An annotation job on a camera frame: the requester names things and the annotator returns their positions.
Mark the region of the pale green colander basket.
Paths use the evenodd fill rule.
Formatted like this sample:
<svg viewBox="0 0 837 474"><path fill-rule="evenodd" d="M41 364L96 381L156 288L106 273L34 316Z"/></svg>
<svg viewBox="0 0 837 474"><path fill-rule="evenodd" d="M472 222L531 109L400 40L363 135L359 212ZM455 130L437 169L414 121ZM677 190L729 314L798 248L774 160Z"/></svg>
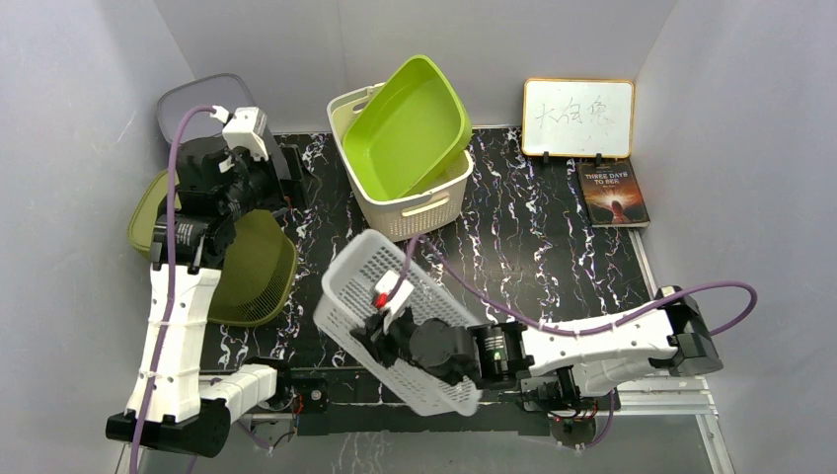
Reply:
<svg viewBox="0 0 837 474"><path fill-rule="evenodd" d="M474 382L467 379L449 385L401 360L385 367L350 335L375 313L372 298L376 284L386 273L397 273L405 259L398 246L375 230L355 236L322 276L322 297L313 321L417 415L456 413L470 417L477 412L482 397Z"/></svg>

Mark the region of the olive green slatted bin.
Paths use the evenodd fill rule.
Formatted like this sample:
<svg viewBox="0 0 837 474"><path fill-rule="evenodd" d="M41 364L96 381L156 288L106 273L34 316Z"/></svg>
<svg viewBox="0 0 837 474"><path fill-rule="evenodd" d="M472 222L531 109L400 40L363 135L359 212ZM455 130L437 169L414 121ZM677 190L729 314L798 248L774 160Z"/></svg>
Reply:
<svg viewBox="0 0 837 474"><path fill-rule="evenodd" d="M150 260L154 227L165 219L168 173L161 171L140 199L127 227L129 244ZM272 213L255 208L235 220L207 321L235 327L261 326L283 309L293 286L297 250Z"/></svg>

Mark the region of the grey slatted bin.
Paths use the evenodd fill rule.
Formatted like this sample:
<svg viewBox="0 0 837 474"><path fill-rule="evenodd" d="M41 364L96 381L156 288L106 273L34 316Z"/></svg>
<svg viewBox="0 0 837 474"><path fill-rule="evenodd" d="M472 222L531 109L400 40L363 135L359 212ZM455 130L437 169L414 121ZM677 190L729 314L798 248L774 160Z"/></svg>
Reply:
<svg viewBox="0 0 837 474"><path fill-rule="evenodd" d="M171 144L186 112L196 106L222 106L230 113L257 105L244 80L232 73L221 73L195 80L164 94L157 103L156 116L164 139ZM266 118L258 129L266 151L274 161L283 193L288 196L291 173Z"/></svg>

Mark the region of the lime green plastic basin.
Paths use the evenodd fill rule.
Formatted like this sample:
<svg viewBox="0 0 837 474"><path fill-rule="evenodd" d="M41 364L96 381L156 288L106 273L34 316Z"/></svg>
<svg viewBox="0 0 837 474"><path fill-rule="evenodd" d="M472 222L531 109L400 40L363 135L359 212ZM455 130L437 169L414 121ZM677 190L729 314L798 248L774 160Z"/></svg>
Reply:
<svg viewBox="0 0 837 474"><path fill-rule="evenodd" d="M428 56L407 59L348 127L342 149L373 200L423 192L462 153L470 116L451 82Z"/></svg>

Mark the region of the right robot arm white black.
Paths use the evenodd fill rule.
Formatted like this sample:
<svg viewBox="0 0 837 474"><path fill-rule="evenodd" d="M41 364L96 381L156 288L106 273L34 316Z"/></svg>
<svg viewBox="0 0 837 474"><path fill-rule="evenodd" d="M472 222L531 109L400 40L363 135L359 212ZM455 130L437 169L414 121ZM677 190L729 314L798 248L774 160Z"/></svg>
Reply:
<svg viewBox="0 0 837 474"><path fill-rule="evenodd" d="M673 376L723 368L689 298L642 315L576 320L553 328L480 322L444 291L416 290L397 310L364 305L334 338L423 417L476 413L485 390L512 388L560 369L558 400L582 408L616 386L665 369Z"/></svg>

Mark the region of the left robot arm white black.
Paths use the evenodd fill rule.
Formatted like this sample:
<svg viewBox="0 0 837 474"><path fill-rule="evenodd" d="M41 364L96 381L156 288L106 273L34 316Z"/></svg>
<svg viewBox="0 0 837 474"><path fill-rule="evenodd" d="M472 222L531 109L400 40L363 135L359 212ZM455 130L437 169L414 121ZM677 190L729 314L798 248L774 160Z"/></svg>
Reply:
<svg viewBox="0 0 837 474"><path fill-rule="evenodd" d="M209 385L200 360L212 299L237 223L287 208L282 151L219 137L174 145L167 188L151 231L151 295L144 352L125 408L108 417L108 439L142 448L216 456L233 425L258 406L282 411L295 395L287 363L253 357Z"/></svg>

